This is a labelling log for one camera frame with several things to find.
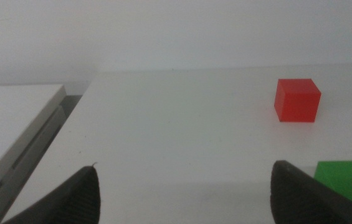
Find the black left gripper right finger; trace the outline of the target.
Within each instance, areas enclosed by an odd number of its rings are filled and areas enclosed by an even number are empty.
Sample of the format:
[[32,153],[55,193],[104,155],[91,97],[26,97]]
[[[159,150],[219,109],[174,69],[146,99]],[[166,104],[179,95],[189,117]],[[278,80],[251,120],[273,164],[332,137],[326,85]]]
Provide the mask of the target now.
[[277,224],[352,224],[352,200],[288,161],[272,167],[270,208]]

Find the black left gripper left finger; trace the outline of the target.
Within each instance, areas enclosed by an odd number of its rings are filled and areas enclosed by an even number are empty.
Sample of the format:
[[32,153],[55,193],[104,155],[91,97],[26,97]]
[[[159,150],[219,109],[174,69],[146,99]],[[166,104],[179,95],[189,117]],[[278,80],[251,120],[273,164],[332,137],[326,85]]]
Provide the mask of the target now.
[[97,224],[100,187],[97,171],[85,166],[5,224]]

